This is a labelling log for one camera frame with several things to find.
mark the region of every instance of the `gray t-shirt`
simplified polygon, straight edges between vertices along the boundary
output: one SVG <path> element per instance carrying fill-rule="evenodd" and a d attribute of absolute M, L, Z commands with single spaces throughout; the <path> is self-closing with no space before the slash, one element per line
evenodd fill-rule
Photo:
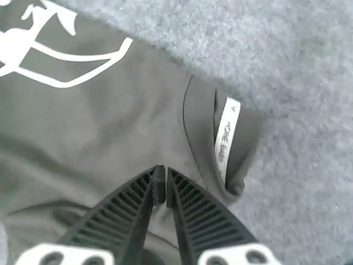
<path fill-rule="evenodd" d="M 172 167 L 234 202 L 261 116 L 241 107 L 227 177 L 215 138 L 226 97 L 167 54 L 46 0 L 0 1 L 0 219 L 8 263 L 56 242 L 142 171 Z M 169 209 L 154 209 L 145 249 L 180 264 Z"/>

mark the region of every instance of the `white graphic print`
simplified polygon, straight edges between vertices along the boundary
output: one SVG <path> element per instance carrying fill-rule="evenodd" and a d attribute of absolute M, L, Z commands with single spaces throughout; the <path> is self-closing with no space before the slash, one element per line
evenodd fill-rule
<path fill-rule="evenodd" d="M 31 15 L 33 16 L 33 26 L 28 29 L 13 28 L 7 30 L 5 33 L 0 31 L 0 62 L 4 64 L 0 68 L 0 77 L 5 76 L 9 73 L 16 72 L 20 75 L 28 77 L 32 80 L 36 80 L 40 83 L 47 84 L 56 88 L 68 88 L 78 84 L 82 84 L 93 77 L 99 75 L 115 63 L 119 62 L 127 53 L 132 43 L 132 39 L 125 38 L 122 42 L 118 51 L 110 52 L 108 54 L 101 55 L 74 55 L 65 54 L 56 50 L 53 50 L 35 39 L 38 36 L 41 29 L 53 16 L 57 16 L 63 28 L 72 36 L 76 35 L 75 30 L 75 18 L 77 13 L 68 10 L 64 7 L 59 6 L 48 0 L 40 0 L 46 8 L 29 5 L 22 15 L 21 19 L 26 20 Z M 0 6 L 9 4 L 11 0 L 0 0 Z M 108 60 L 104 64 L 97 68 L 79 76 L 68 82 L 61 82 L 54 78 L 36 73 L 20 67 L 20 64 L 24 60 L 29 50 L 33 48 L 40 52 L 45 53 L 53 58 L 62 61 L 70 62 L 91 62 Z"/>

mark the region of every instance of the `carpet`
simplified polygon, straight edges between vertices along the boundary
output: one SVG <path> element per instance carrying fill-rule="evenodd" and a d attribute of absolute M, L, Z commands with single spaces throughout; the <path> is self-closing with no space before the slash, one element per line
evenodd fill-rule
<path fill-rule="evenodd" d="M 232 211 L 283 264 L 353 258 L 351 1 L 59 2 L 166 49 L 261 110 L 259 151 Z"/>

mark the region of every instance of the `mounting hole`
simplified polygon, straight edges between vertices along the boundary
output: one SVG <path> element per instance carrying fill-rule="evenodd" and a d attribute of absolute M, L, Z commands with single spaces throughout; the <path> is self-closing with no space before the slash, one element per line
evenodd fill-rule
<path fill-rule="evenodd" d="M 267 263 L 267 258 L 259 251 L 249 251 L 247 253 L 247 259 L 251 264 L 265 264 Z"/>
<path fill-rule="evenodd" d="M 83 265 L 104 265 L 104 261 L 100 257 L 92 257 L 86 260 Z"/>
<path fill-rule="evenodd" d="M 40 262 L 40 265 L 60 265 L 63 254 L 60 252 L 52 252 L 47 254 Z"/>
<path fill-rule="evenodd" d="M 224 260 L 224 258 L 214 256 L 207 260 L 207 265 L 228 265 L 228 263 Z"/>

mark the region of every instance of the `clothing tag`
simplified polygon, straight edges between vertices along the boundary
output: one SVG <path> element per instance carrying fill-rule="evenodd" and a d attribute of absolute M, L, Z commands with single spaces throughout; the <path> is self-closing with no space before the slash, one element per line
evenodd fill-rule
<path fill-rule="evenodd" d="M 216 162 L 224 183 L 226 183 L 229 153 L 231 151 L 239 113 L 240 102 L 233 98 L 227 98 L 215 143 Z"/>

